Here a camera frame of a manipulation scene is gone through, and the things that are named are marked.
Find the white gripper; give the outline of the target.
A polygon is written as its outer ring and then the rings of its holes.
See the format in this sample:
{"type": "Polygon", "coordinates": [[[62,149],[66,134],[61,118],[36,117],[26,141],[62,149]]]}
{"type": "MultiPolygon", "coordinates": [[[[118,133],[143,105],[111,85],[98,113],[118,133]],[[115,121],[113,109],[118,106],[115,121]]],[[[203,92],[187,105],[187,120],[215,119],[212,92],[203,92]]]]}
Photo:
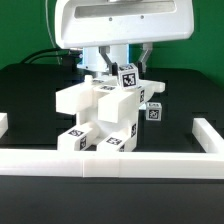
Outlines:
{"type": "Polygon", "coordinates": [[[55,39],[61,48],[99,47],[109,68],[118,64],[108,56],[110,45],[144,43],[138,59],[141,73],[153,44],[189,38],[194,31],[192,0],[57,0],[55,39]]]}

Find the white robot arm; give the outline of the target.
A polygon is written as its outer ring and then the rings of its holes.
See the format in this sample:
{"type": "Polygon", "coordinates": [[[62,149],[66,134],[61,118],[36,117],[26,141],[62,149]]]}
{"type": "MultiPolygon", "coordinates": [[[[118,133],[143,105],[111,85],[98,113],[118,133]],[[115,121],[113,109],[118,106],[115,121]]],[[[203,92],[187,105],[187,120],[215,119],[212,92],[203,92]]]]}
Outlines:
{"type": "Polygon", "coordinates": [[[155,42],[189,38],[192,0],[57,0],[55,40],[62,49],[81,48],[80,69],[96,73],[129,62],[129,46],[140,44],[145,63],[155,42]]]}

